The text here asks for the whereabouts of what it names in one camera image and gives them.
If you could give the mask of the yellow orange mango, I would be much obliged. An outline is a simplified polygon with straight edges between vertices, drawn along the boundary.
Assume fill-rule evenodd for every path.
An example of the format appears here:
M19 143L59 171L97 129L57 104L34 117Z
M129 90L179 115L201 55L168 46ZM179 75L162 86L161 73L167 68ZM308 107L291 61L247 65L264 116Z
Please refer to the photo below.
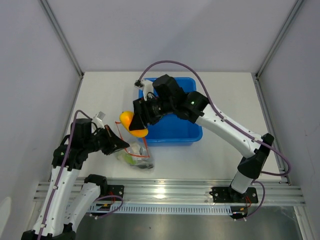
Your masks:
M142 130L129 130L129 126L133 120L134 113L132 111L124 111L120 114L119 120L121 124L124 126L124 128L134 137L137 138L144 138L148 135L149 131L148 129L142 129Z

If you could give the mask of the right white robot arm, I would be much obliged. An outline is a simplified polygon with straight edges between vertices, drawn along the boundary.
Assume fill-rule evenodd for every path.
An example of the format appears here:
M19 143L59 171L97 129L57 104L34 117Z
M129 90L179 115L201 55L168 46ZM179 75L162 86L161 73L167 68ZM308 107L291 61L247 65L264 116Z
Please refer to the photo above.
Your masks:
M247 188L262 172L274 137L269 133L249 137L248 129L222 116L210 105L208 98L197 91L182 92L178 96L161 93L134 100L129 130L147 129L169 114L206 128L241 153L242 159L228 189L228 196L234 202L245 198Z

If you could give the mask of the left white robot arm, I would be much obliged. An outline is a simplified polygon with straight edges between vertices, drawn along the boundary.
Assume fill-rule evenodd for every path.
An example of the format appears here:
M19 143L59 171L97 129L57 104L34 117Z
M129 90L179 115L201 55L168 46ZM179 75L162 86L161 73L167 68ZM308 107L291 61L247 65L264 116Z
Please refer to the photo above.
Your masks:
M72 189L89 154L102 152L108 156L129 144L118 137L108 125L90 118L77 118L53 153L51 179L41 212L23 240L74 240L78 226L96 200L123 201L114 195L107 178L89 174L76 198L69 202Z

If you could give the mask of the clear orange zip bag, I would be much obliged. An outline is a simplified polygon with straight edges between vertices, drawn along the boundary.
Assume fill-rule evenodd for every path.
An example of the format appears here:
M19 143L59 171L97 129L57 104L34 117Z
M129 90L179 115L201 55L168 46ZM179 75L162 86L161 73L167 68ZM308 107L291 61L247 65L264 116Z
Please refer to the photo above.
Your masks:
M144 172L153 171L155 160L145 138L131 135L119 121L116 121L115 125L118 136L129 144L129 147L116 152L115 157L132 169Z

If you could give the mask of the grey toy fish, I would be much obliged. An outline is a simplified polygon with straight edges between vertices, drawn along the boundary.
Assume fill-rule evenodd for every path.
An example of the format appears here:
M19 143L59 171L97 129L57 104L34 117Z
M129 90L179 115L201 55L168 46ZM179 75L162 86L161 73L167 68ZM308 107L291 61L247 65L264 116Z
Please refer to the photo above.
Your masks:
M150 161L138 161L137 164L135 165L138 169L141 170L151 170L153 169L155 166L152 162Z

